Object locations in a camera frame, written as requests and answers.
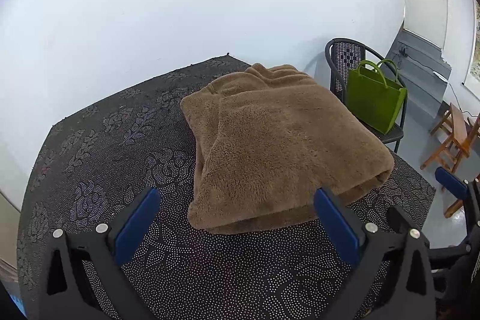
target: window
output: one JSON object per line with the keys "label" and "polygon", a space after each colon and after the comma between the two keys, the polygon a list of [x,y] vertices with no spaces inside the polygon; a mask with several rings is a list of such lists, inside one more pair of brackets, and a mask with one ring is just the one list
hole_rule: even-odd
{"label": "window", "polygon": [[480,5],[478,2],[475,2],[475,22],[475,48],[470,74],[480,82]]}

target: wooden stool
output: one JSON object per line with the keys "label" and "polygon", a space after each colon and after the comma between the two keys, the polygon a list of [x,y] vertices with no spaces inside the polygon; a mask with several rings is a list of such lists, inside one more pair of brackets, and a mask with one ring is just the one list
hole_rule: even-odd
{"label": "wooden stool", "polygon": [[[450,109],[447,110],[440,122],[430,132],[430,134],[433,135],[438,129],[441,128],[447,134],[447,139],[420,166],[420,169],[423,170],[433,160],[436,160],[446,170],[452,172],[452,174],[455,173],[461,160],[464,157],[468,158],[470,156],[470,149],[473,141],[479,135],[480,116],[477,117],[477,120],[474,124],[472,124],[470,121],[469,124],[471,126],[471,129],[467,134],[467,127],[462,112],[456,106],[450,104]],[[440,156],[441,153],[445,154],[451,160],[451,162],[453,163],[452,167],[450,167],[450,165],[445,160],[443,160],[443,158]],[[462,200],[457,199],[452,205],[447,208],[443,215],[446,218],[452,217],[452,215],[458,209],[460,209],[462,205]]]}

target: blue pad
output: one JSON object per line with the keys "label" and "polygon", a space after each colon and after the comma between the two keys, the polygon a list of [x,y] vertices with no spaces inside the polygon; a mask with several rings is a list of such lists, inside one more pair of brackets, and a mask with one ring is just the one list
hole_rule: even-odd
{"label": "blue pad", "polygon": [[130,262],[135,251],[157,216],[160,207],[160,193],[152,188],[137,209],[131,214],[115,239],[115,262],[121,266]]}
{"label": "blue pad", "polygon": [[361,239],[355,234],[345,216],[330,196],[321,188],[315,192],[313,206],[340,258],[352,266],[360,262]]}
{"label": "blue pad", "polygon": [[435,179],[458,199],[466,199],[469,193],[467,185],[443,167],[435,170]]}

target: fleece blanket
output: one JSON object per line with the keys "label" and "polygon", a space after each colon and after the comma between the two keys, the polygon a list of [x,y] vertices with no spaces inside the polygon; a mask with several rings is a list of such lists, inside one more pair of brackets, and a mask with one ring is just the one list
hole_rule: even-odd
{"label": "fleece blanket", "polygon": [[347,205],[393,169],[387,147],[292,65],[222,76],[181,108],[196,139],[188,220],[197,229],[236,234],[310,221],[319,187]]}

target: chair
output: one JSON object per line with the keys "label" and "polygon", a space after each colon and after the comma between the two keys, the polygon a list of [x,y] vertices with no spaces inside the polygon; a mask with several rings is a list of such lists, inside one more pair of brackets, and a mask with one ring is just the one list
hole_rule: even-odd
{"label": "chair", "polygon": [[[423,170],[428,164],[434,160],[440,163],[446,170],[452,172],[457,171],[457,168],[463,158],[470,157],[470,150],[476,137],[479,135],[480,128],[480,116],[474,124],[469,121],[470,131],[467,133],[467,125],[463,118],[463,114],[455,105],[450,104],[450,108],[442,117],[440,122],[431,130],[430,134],[433,135],[438,129],[442,129],[447,134],[447,139],[438,147],[438,149],[430,155],[430,157],[420,166]],[[451,162],[452,166],[446,162],[443,154]],[[446,218],[452,217],[452,215],[462,207],[463,202],[461,199],[457,199],[452,205],[450,205],[443,214]]]}
{"label": "chair", "polygon": [[[346,91],[347,91],[347,81],[349,79],[349,69],[358,68],[358,63],[362,60],[365,60],[365,53],[370,52],[379,60],[384,58],[376,53],[373,49],[368,46],[359,43],[358,41],[344,38],[333,39],[328,42],[325,46],[325,57],[327,63],[332,70],[330,76],[330,91],[337,96],[339,100],[345,104],[346,101]],[[383,63],[393,74],[395,74],[395,69],[391,64]],[[399,76],[398,82],[405,86],[404,81]],[[384,144],[395,143],[394,152],[398,151],[398,146],[400,145],[400,140],[403,138],[403,124],[405,123],[405,115],[407,112],[407,99],[402,106],[402,114],[400,117],[400,126],[396,123],[393,125],[392,129],[384,135],[383,133],[373,129],[371,126],[362,122],[362,124],[373,133],[376,137],[382,141]]]}

